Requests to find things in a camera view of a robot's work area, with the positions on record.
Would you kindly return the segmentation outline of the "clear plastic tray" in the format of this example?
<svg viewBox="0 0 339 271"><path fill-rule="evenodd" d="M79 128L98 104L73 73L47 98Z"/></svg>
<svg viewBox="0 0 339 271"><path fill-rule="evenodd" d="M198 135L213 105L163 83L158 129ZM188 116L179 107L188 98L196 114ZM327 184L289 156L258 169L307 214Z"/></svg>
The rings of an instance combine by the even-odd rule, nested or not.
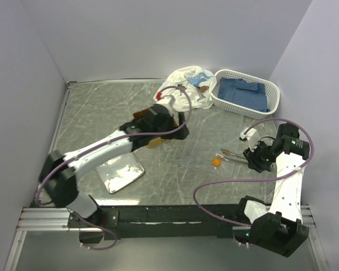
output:
<svg viewBox="0 0 339 271"><path fill-rule="evenodd" d="M195 110L188 125L189 135L185 140L181 165L219 178L231 178L236 164L234 160L222 161L217 167L212 160L222 153L222 149L238 151L243 123L242 115L215 106Z"/></svg>

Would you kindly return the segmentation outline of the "metal tongs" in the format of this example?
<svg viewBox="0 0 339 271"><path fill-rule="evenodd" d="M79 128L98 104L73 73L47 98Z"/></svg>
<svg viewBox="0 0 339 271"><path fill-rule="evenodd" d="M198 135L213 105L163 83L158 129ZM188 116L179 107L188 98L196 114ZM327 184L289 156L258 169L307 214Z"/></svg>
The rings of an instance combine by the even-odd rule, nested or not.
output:
<svg viewBox="0 0 339 271"><path fill-rule="evenodd" d="M215 154L217 158L219 158L222 161L233 161L236 163L243 163L243 164L248 164L248 161L242 154L238 154L232 151L229 151L227 149L220 149L220 153Z"/></svg>

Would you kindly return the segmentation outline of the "swirl orange cookie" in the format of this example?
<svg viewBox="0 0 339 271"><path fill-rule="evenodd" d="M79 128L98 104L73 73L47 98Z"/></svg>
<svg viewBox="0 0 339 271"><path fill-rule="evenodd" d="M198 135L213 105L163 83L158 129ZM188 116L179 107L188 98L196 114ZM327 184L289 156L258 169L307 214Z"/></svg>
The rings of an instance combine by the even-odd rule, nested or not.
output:
<svg viewBox="0 0 339 271"><path fill-rule="evenodd" d="M218 158L214 158L214 159L212 159L212 165L214 166L214 167L219 167L219 166L221 166L221 160L220 159L218 159Z"/></svg>

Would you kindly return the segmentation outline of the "silver tin lid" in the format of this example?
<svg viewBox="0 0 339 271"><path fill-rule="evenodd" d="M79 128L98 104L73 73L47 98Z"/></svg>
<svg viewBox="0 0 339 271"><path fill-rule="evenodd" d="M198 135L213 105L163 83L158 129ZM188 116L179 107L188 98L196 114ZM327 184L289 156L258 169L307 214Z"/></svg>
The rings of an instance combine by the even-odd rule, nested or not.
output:
<svg viewBox="0 0 339 271"><path fill-rule="evenodd" d="M144 167L133 153L113 158L96 167L96 170L110 194L120 191L145 173Z"/></svg>

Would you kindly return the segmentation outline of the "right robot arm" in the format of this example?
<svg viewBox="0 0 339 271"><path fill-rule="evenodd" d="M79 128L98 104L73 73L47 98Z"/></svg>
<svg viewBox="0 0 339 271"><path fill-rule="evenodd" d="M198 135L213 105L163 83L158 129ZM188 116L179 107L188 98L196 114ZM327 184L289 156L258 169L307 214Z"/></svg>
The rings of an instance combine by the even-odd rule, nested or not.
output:
<svg viewBox="0 0 339 271"><path fill-rule="evenodd" d="M301 191L304 167L310 144L299 137L299 129L290 123L279 126L272 144L267 145L256 129L245 129L240 140L247 142L243 152L250 169L259 173L276 166L275 189L270 207L254 197L245 196L236 211L240 224L251 224L246 233L235 234L239 246L256 245L289 257L308 238L303 224Z"/></svg>

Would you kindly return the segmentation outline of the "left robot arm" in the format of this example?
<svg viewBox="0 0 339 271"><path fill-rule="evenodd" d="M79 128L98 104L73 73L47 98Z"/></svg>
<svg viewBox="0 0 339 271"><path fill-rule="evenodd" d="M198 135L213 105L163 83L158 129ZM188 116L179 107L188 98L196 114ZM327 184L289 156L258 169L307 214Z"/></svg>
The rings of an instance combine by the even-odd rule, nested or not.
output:
<svg viewBox="0 0 339 271"><path fill-rule="evenodd" d="M39 176L35 202L45 191L57 208L67 208L89 227L101 223L102 208L89 195L79 192L77 182L97 166L147 146L153 139L183 140L189 135L183 112L175 120L170 105L154 104L109 136L76 151L48 154Z"/></svg>

